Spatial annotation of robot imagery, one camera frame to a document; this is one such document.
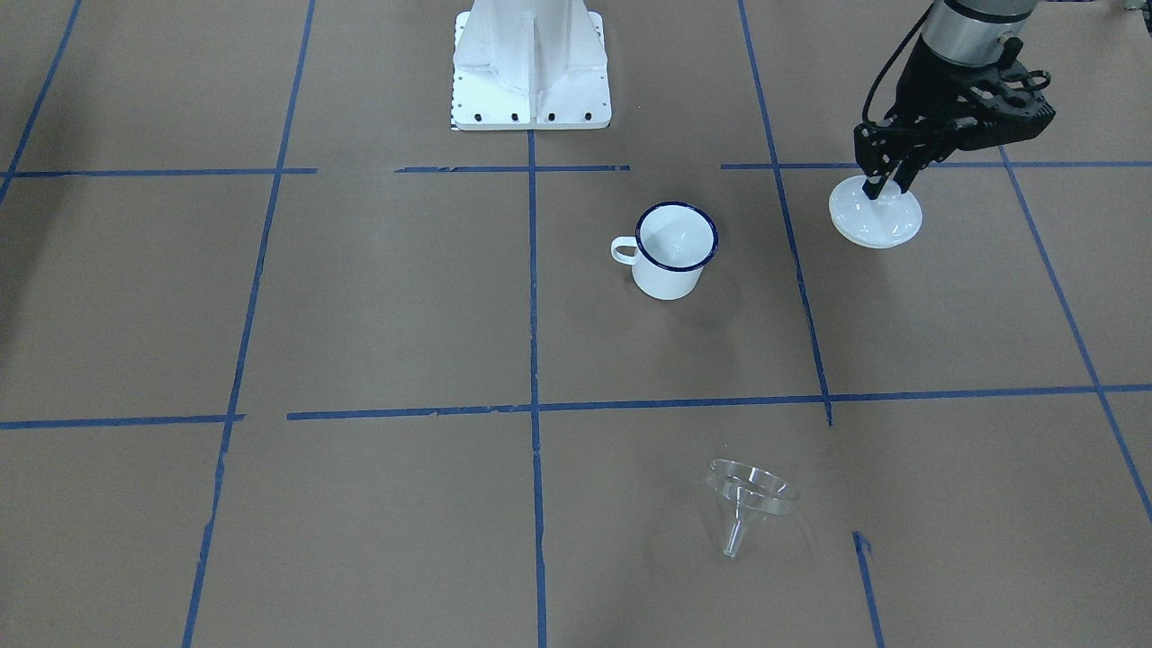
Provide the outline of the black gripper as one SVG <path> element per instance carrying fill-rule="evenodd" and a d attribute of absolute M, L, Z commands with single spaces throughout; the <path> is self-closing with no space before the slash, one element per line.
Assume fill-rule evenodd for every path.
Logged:
<path fill-rule="evenodd" d="M 863 171 L 863 190 L 879 199 L 888 184 L 900 195 L 933 161 L 955 151 L 976 151 L 1036 140 L 1058 116 L 1043 95 L 1052 76 L 1020 62 L 1023 40 L 1005 37 L 990 63 L 975 67 L 939 56 L 923 37 L 914 43 L 896 82 L 894 100 L 881 119 L 869 111 L 899 54 L 901 42 L 869 86 L 861 122 L 852 129 L 852 152 Z"/>

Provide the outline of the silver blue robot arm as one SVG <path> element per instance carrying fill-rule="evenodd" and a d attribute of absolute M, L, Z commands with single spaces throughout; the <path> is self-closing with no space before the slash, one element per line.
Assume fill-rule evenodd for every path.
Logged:
<path fill-rule="evenodd" d="M 956 151 L 1036 140 L 1058 111 L 1052 76 L 1020 62 L 1020 33 L 1036 1 L 933 1 L 897 46 L 861 107 L 852 151 L 878 199 Z"/>

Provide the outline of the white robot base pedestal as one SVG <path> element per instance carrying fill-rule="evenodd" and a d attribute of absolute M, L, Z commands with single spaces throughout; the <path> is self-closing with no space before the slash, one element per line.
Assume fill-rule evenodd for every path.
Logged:
<path fill-rule="evenodd" d="M 473 1 L 455 17 L 453 129 L 605 129 L 612 118 L 605 24 L 584 1 Z"/>

